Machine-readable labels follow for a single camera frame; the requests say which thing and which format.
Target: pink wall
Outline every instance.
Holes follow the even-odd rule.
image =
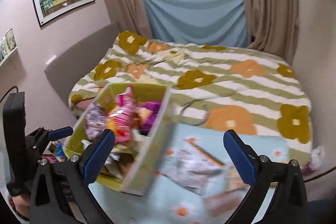
[[[336,0],[299,0],[300,30],[293,60],[295,74],[312,102],[314,147],[325,158],[312,176],[336,165]],[[308,200],[336,195],[336,171],[305,184]]]
[[[0,0],[0,35],[12,27],[18,46],[18,55],[0,67],[0,97],[13,85],[26,92],[26,133],[40,126],[74,125],[76,119],[44,74],[46,62],[108,24],[104,0],[61,15],[42,28],[32,0]]]

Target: shelf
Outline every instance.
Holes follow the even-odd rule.
[[[1,61],[1,63],[0,63],[0,67],[8,60],[8,59],[10,59],[13,55],[14,55],[14,53],[16,53],[17,52],[17,47],[15,47],[15,49],[13,49],[9,54],[7,54],[7,56],[4,58],[4,60],[2,60]]]

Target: cardboard box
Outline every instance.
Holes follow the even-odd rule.
[[[148,133],[148,140],[134,159],[131,170],[122,180],[100,174],[96,182],[113,190],[143,196],[149,188],[160,161],[160,155],[172,130],[173,107],[171,87],[144,83],[110,83],[95,98],[107,112],[115,107],[115,96],[124,93],[127,86],[132,86],[133,96],[140,105],[148,101],[161,101],[161,108],[155,124]],[[72,136],[64,145],[68,158],[83,153],[82,139],[87,139],[84,124],[87,110],[81,115],[73,128]]]

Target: cable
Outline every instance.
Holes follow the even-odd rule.
[[[15,85],[13,87],[11,87],[6,93],[4,96],[2,96],[1,100],[0,100],[0,104],[1,102],[3,101],[3,99],[5,99],[5,97],[7,96],[8,93],[10,93],[13,89],[16,89],[16,92],[19,92],[19,88]]]
[[[182,108],[182,110],[181,110],[181,112],[180,112],[180,116],[182,117],[183,112],[184,112],[188,107],[190,107],[194,102],[198,102],[198,101],[202,101],[202,100],[200,100],[200,99],[196,99],[196,100],[193,100],[193,101],[187,103],[186,105],[184,105],[183,108]],[[209,110],[208,110],[208,108],[207,108],[206,105],[204,105],[204,110],[205,110],[207,113],[205,114],[204,118],[203,118],[202,120],[200,120],[199,122],[186,122],[183,118],[181,118],[181,123],[188,124],[188,125],[190,125],[190,126],[194,126],[194,127],[197,127],[197,126],[200,126],[200,125],[206,123],[206,121],[207,121],[208,118],[209,118],[210,112],[209,112]]]
[[[329,169],[328,171],[326,171],[326,172],[324,172],[324,173],[322,173],[322,174],[319,174],[319,175],[317,175],[317,176],[315,176],[315,177],[312,177],[312,178],[310,178],[310,179],[305,180],[304,183],[306,183],[306,182],[310,182],[310,181],[312,181],[312,180],[316,180],[316,179],[318,179],[318,178],[320,178],[320,177],[323,177],[324,175],[329,174],[329,173],[332,172],[333,170],[336,170],[336,166],[332,167],[331,169]]]

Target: striped bedding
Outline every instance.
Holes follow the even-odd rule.
[[[116,38],[96,68],[69,95],[76,103],[95,97],[111,82],[171,85],[175,120],[199,122],[218,131],[281,136],[290,158],[310,159],[311,102],[291,67],[280,57],[251,49],[147,40],[131,32]],[[196,100],[180,116],[184,105]],[[274,151],[281,155],[283,151]]]

